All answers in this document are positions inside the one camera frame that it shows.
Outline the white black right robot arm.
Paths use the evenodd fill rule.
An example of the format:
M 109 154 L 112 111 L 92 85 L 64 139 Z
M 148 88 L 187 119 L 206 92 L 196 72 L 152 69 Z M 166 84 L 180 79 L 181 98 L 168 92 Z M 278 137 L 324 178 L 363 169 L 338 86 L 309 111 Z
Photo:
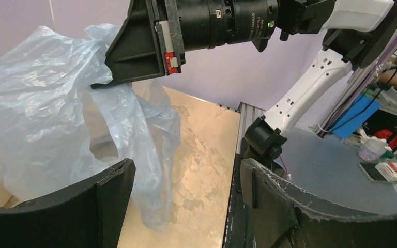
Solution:
M 131 1 L 106 52 L 112 80 L 92 88 L 180 73 L 187 51 L 252 42 L 262 52 L 276 28 L 282 41 L 327 33 L 303 76 L 245 132 L 240 187 L 257 247 L 397 247 L 397 214 L 349 209 L 275 174 L 304 113 L 385 50 L 397 30 L 397 1 Z

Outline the light blue plastic trash bag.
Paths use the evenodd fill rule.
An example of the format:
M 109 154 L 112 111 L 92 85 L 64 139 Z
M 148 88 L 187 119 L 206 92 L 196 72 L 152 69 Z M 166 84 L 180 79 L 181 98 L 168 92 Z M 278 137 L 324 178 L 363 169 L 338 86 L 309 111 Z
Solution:
M 20 201 L 55 192 L 130 158 L 143 224 L 164 231 L 173 204 L 180 116 L 156 80 L 107 87 L 105 53 L 119 32 L 86 38 L 40 26 L 0 59 L 0 181 Z

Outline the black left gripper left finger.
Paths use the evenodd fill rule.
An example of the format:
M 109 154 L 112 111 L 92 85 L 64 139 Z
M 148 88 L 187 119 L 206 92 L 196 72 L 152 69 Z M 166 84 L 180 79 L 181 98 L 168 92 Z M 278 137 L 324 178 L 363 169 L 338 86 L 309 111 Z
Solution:
M 135 165 L 124 159 L 68 187 L 0 207 L 0 247 L 117 247 Z

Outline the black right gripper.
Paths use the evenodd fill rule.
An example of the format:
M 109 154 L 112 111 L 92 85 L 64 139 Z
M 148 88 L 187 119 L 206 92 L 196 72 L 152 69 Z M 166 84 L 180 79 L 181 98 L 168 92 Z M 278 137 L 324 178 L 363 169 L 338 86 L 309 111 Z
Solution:
M 106 52 L 114 87 L 181 73 L 189 51 L 219 45 L 219 1 L 130 2 L 127 17 Z

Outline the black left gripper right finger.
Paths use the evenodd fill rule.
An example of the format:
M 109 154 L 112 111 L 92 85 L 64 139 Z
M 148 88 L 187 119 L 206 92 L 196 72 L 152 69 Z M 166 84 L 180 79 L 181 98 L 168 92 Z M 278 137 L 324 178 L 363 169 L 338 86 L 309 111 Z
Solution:
M 330 202 L 255 159 L 242 160 L 240 182 L 257 247 L 397 247 L 397 214 Z

